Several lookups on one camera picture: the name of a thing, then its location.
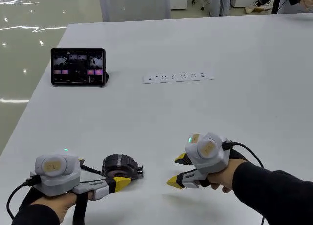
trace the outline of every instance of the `black strap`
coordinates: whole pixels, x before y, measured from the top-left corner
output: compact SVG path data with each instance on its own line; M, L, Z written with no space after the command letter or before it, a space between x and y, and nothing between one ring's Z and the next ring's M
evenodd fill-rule
M85 225L88 192L77 195L76 207L73 216L73 225Z

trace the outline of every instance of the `white floor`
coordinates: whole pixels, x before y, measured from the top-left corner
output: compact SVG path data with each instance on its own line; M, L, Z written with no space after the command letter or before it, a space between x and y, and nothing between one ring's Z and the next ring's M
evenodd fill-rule
M188 17L207 13L198 4L172 11L172 18ZM67 25L101 21L99 0L0 0L0 153Z

